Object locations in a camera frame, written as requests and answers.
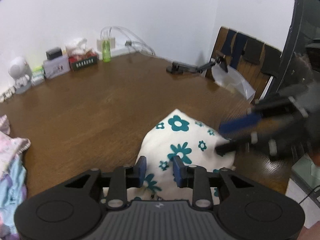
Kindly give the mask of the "cream green floral garment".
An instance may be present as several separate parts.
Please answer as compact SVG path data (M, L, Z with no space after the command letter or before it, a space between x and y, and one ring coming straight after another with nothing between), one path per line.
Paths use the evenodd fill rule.
M146 157L143 186L127 190L128 200L192 200L192 190L179 188L173 172L172 158L180 157L184 165L204 167L217 172L234 169L233 152L219 155L216 145L227 142L213 128L197 121L179 109L171 112L147 133L139 156Z

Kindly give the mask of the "wooden chair with clothes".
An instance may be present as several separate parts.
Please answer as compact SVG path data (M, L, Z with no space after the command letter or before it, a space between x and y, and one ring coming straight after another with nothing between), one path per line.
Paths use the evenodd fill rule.
M222 60L216 65L225 72L227 66L237 70L255 90L255 100L261 97L268 82L278 77L281 51L247 34L221 27L211 57ZM214 81L212 68L205 77Z

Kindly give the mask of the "white folding stand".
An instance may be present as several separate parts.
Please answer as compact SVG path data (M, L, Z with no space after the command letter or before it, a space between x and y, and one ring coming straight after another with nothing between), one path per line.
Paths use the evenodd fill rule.
M15 87L8 88L5 92L0 94L0 103L3 103L5 100L8 100L15 94Z

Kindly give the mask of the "blue grey cloth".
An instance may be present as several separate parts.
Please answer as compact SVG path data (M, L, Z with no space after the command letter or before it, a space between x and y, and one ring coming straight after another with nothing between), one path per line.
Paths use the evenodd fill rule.
M14 223L17 207L27 197L26 169L22 156L16 155L1 179L1 239L20 239Z

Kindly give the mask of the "pink floral garment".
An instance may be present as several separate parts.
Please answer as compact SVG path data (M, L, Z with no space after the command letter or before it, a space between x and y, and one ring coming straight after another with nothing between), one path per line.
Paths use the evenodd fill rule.
M8 172L11 161L30 146L27 138L10 137L9 119L6 115L1 116L1 178Z

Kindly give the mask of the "green spray bottle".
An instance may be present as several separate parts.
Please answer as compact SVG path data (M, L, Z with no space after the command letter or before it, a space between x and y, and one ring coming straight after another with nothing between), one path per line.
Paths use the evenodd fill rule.
M109 40L103 40L101 43L101 52L104 62L111 61L111 48Z

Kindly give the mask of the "red green tissue box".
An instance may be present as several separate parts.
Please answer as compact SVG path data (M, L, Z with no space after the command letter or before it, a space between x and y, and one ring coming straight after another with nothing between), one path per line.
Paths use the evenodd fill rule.
M75 38L65 45L69 66L72 71L87 68L98 62L98 55L88 48L86 38Z

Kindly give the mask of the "white power strip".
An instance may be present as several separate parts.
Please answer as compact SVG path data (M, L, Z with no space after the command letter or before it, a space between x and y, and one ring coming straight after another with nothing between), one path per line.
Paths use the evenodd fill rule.
M127 54L136 53L136 52L139 52L137 48L134 48L131 46L124 46L124 47L111 49L111 57L114 58L121 55L127 55Z

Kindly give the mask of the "white floral tin box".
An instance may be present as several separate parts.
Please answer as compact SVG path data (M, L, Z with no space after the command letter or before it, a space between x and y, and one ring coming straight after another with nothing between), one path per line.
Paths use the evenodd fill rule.
M68 61L68 55L62 55L53 60L46 60L43 62L43 70L45 78L53 79L59 75L69 72L70 66Z

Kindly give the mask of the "green white tissue packs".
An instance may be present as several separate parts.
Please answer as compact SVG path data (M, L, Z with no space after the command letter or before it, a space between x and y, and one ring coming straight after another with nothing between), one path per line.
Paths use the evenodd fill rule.
M31 70L31 85L37 86L45 80L43 66L35 67Z

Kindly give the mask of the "white charger adapter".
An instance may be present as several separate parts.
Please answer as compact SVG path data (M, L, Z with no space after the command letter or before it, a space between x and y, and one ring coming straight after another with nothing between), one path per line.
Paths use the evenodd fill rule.
M109 44L110 44L110 49L115 49L116 48L116 39L114 37L111 37L108 39ZM104 39L97 38L96 44L97 44L97 51L102 52L103 48L103 41Z

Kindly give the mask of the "small black box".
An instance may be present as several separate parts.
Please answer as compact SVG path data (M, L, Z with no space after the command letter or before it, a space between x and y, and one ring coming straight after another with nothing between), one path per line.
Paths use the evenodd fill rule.
M47 57L47 60L49 61L61 56L62 56L62 50L60 47L55 47L46 51L46 57Z

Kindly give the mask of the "white robot speaker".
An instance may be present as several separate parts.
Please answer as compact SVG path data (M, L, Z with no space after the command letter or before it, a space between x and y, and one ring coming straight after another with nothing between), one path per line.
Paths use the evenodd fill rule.
M31 87L32 72L24 57L19 56L13 59L8 73L15 81L16 94L23 94Z

